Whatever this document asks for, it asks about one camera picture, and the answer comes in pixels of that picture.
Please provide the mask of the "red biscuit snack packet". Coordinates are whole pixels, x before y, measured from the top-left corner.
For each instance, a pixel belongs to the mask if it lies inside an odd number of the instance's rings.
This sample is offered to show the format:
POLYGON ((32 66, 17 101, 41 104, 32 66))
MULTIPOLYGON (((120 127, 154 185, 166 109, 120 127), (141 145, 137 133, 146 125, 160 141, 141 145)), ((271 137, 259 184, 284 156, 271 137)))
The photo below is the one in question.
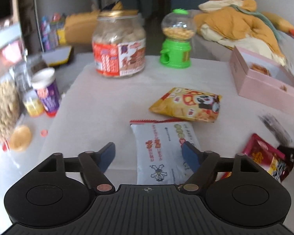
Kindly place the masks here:
POLYGON ((242 154, 251 158, 279 182, 282 182, 294 167, 294 162, 288 154, 276 149, 257 134, 252 134, 242 154))

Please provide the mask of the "bread bun packet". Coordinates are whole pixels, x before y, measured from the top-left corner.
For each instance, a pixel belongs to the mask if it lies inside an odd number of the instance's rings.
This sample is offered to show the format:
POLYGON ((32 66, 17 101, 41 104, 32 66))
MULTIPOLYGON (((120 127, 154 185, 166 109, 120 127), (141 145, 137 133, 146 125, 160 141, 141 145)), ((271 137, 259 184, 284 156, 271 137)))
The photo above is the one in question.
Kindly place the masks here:
POLYGON ((254 71, 257 71, 257 72, 259 72, 261 74, 271 76, 270 71, 266 67, 264 67, 262 65, 252 63, 252 65, 250 66, 250 69, 254 70, 254 71))

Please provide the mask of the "green gumball candy dispenser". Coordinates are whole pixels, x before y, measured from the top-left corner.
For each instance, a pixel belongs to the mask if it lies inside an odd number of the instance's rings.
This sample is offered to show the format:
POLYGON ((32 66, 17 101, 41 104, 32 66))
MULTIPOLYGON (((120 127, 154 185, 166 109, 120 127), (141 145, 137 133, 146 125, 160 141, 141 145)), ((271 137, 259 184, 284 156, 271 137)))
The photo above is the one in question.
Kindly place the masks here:
POLYGON ((160 63, 176 69, 190 67, 191 39, 196 34, 190 13, 184 9, 172 10, 163 18, 161 29, 166 38, 160 51, 160 63))

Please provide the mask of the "large biscuit jar gold lid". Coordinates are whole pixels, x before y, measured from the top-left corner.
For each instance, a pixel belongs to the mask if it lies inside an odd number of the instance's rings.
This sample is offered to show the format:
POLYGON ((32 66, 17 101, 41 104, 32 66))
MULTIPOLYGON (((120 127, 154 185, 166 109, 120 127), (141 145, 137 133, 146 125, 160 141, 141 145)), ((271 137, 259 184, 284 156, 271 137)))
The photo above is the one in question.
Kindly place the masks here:
POLYGON ((138 11, 100 12, 92 49, 95 69, 105 77, 123 78, 144 70, 146 33, 138 11))

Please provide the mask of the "glass jar of peanuts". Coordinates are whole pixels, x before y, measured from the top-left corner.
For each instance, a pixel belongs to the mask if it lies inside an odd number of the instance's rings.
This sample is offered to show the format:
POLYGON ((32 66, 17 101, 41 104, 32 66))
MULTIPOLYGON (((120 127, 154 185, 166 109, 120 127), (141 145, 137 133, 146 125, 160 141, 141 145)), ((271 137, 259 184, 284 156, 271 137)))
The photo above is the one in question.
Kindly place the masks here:
POLYGON ((20 116, 20 101, 10 73, 0 77, 0 145, 10 137, 20 116))

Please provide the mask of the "pink cardboard box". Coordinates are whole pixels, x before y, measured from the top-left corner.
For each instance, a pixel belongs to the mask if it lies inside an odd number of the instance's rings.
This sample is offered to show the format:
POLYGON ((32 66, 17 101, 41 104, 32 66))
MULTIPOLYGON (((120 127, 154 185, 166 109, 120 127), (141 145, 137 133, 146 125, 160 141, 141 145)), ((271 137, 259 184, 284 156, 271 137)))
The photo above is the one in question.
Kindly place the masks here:
POLYGON ((234 47, 229 65, 239 96, 294 116, 294 76, 283 66, 241 47, 234 47), (251 70, 252 63, 266 67, 271 76, 251 70))

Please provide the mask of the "white snack bag red edge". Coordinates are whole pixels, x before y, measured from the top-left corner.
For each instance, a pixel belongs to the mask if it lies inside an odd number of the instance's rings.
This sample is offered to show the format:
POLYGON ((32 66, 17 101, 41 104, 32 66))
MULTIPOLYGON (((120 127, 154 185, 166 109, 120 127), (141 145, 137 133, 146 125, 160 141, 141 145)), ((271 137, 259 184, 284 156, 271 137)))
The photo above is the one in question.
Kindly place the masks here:
POLYGON ((138 184, 181 185, 192 176, 181 152, 186 141, 200 146, 190 122, 132 120, 130 125, 136 139, 138 184))

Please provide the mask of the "grey sofa cover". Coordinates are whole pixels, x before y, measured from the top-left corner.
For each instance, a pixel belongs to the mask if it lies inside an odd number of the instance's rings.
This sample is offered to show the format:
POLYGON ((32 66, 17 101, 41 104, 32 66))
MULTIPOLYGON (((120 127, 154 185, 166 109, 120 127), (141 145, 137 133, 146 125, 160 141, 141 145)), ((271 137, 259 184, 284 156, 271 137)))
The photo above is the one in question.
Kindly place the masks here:
MULTIPOLYGON (((199 10, 192 10, 190 15, 194 19, 194 16, 200 12, 201 11, 199 10)), ((279 47, 286 57, 286 65, 284 65, 284 67, 294 76, 294 40, 286 33, 281 31, 279 33, 281 35, 279 47)), ((227 61, 230 58, 230 51, 232 49, 222 46, 216 42, 205 40, 198 33, 192 39, 191 43, 193 48, 193 58, 204 58, 216 61, 227 61)))

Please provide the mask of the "purple cup noodle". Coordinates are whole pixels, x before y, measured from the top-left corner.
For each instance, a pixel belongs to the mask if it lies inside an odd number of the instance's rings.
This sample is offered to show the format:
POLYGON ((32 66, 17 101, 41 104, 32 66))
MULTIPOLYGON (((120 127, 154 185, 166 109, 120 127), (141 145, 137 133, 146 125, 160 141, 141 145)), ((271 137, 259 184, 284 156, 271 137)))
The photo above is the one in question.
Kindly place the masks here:
POLYGON ((49 117, 56 116, 61 96, 56 83, 55 69, 48 67, 31 77, 31 85, 49 117))

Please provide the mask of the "yellow plush cushion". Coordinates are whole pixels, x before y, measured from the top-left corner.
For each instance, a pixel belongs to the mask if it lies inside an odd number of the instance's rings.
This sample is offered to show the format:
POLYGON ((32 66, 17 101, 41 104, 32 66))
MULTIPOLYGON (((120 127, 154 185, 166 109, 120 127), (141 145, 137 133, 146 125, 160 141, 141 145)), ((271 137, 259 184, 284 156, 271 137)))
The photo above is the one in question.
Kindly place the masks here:
POLYGON ((73 46, 91 46, 92 36, 97 26, 100 9, 67 16, 64 26, 66 44, 73 46))

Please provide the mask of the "small dark clear packet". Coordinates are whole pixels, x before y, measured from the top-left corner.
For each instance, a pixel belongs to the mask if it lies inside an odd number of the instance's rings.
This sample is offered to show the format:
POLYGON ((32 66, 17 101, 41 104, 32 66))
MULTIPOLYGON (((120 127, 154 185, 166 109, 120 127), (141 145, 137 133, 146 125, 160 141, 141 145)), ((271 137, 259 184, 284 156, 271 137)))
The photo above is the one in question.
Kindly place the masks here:
POLYGON ((276 140, 284 146, 289 146, 292 143, 290 134, 284 129, 276 117, 271 114, 260 115, 259 119, 266 128, 273 134, 276 140))

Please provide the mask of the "yellow panda snack bag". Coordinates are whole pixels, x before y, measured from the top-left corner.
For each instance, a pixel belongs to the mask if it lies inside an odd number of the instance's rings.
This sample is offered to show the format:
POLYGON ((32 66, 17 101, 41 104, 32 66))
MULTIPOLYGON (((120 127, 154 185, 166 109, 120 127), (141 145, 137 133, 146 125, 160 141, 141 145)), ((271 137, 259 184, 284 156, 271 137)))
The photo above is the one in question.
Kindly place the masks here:
POLYGON ((220 112, 221 95, 192 90, 172 88, 149 108, 151 112, 189 121, 213 123, 220 112))

